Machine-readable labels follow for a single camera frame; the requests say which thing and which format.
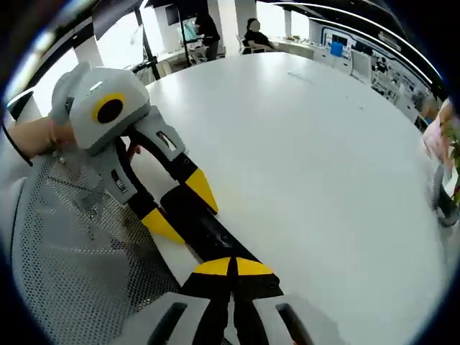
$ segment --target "seated person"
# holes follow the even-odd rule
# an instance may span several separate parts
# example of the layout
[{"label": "seated person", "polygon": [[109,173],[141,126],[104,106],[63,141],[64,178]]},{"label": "seated person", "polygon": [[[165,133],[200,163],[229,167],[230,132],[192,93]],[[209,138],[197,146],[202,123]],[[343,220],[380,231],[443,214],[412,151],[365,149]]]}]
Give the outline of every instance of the seated person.
[{"label": "seated person", "polygon": [[250,18],[247,21],[247,32],[244,39],[253,49],[264,49],[266,52],[276,52],[278,49],[268,40],[267,36],[259,32],[260,23],[255,18]]}]

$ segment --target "blue object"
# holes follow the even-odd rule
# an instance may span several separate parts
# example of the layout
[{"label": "blue object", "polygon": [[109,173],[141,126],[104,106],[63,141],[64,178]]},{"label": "blue object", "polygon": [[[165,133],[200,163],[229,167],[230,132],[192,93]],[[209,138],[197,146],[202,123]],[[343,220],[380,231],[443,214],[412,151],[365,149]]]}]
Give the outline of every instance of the blue object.
[{"label": "blue object", "polygon": [[338,42],[332,42],[331,44],[331,54],[335,56],[342,56],[344,51],[344,45]]},{"label": "blue object", "polygon": [[[182,37],[182,29],[178,27],[177,30],[179,32],[179,37]],[[184,34],[187,42],[198,39],[193,23],[184,22]]]}]

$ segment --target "white table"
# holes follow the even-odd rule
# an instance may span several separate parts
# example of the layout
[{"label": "white table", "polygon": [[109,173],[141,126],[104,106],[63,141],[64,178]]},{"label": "white table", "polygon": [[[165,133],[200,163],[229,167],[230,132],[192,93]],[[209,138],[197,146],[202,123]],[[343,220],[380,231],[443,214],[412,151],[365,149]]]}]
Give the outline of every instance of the white table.
[{"label": "white table", "polygon": [[[443,290],[442,247],[420,133],[392,104],[281,52],[198,65],[147,89],[207,175],[219,221],[285,293],[320,308],[350,344],[412,339]],[[158,200],[174,186],[146,152],[133,167]],[[155,241],[183,283],[196,259]]]}]

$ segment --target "white wall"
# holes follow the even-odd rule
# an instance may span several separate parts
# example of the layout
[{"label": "white wall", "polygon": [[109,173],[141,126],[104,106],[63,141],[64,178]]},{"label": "white wall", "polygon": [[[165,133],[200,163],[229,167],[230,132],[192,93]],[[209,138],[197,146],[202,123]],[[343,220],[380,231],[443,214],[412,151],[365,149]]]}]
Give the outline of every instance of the white wall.
[{"label": "white wall", "polygon": [[351,33],[351,32],[346,32],[346,30],[344,30],[344,29],[340,29],[340,31],[337,31],[333,27],[329,27],[327,25],[322,25],[322,24],[319,24],[317,22],[314,22],[313,20],[310,20],[310,41],[321,43],[321,33],[322,33],[322,30],[323,30],[324,27],[325,27],[324,33],[326,35],[330,35],[330,34],[334,33],[335,35],[345,37],[348,40],[350,40],[350,38],[351,38],[354,42],[356,42],[356,41],[363,42],[364,44],[369,45],[372,49],[374,49],[377,52],[379,52],[381,55],[384,55],[389,59],[394,59],[394,60],[390,61],[392,66],[398,72],[406,74],[406,76],[415,84],[416,88],[419,88],[420,90],[425,90],[426,85],[422,81],[422,79],[420,79],[420,77],[418,77],[416,74],[414,74],[410,70],[408,70],[400,62],[400,59],[398,57],[394,56],[391,52],[386,51],[384,48],[379,47],[376,43],[374,43],[374,42],[372,42],[370,40],[366,40],[365,38],[360,37],[358,34],[354,34],[354,33]]},{"label": "white wall", "polygon": [[236,18],[238,21],[238,35],[246,34],[247,20],[257,18],[256,3],[254,0],[235,0]]},{"label": "white wall", "polygon": [[160,32],[160,26],[153,7],[140,9],[142,22],[144,23],[144,31],[147,36],[150,49],[153,55],[160,54],[165,51],[165,44]]},{"label": "white wall", "polygon": [[308,40],[310,38],[310,20],[308,17],[293,11],[291,20],[291,34]]},{"label": "white wall", "polygon": [[174,52],[180,49],[180,35],[178,32],[180,25],[179,23],[174,25],[167,24],[165,11],[167,6],[157,7],[155,9],[155,15],[157,16],[158,27],[160,29],[163,45],[165,46],[165,52]]},{"label": "white wall", "polygon": [[97,41],[103,66],[126,68],[144,60],[142,28],[139,28],[136,14],[130,13],[119,19]]},{"label": "white wall", "polygon": [[214,21],[214,24],[216,25],[219,36],[222,38],[221,15],[219,13],[219,4],[217,0],[208,0],[208,11],[209,15]]},{"label": "white wall", "polygon": [[51,68],[42,76],[34,86],[34,99],[42,116],[47,116],[51,110],[52,91],[59,78],[66,72],[70,72],[78,65],[78,59],[73,51],[67,51]]},{"label": "white wall", "polygon": [[310,20],[310,38],[311,42],[321,43],[321,30],[324,25],[321,25],[313,20]]},{"label": "white wall", "polygon": [[87,62],[91,67],[103,66],[101,54],[94,36],[74,49],[79,63]]},{"label": "white wall", "polygon": [[217,0],[222,26],[222,41],[226,48],[226,56],[238,55],[239,43],[238,20],[234,0]]},{"label": "white wall", "polygon": [[268,37],[285,37],[285,11],[282,7],[261,1],[256,2],[256,7],[260,32]]},{"label": "white wall", "polygon": [[285,11],[285,35],[289,37],[292,35],[293,26],[293,13],[291,11]]}]

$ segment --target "pink object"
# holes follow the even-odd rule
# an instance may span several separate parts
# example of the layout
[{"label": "pink object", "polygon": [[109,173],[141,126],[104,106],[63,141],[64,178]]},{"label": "pink object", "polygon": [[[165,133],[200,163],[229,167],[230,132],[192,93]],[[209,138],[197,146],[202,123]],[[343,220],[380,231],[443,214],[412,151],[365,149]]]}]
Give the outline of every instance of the pink object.
[{"label": "pink object", "polygon": [[443,161],[443,150],[441,146],[441,120],[439,114],[422,135],[425,146]]}]

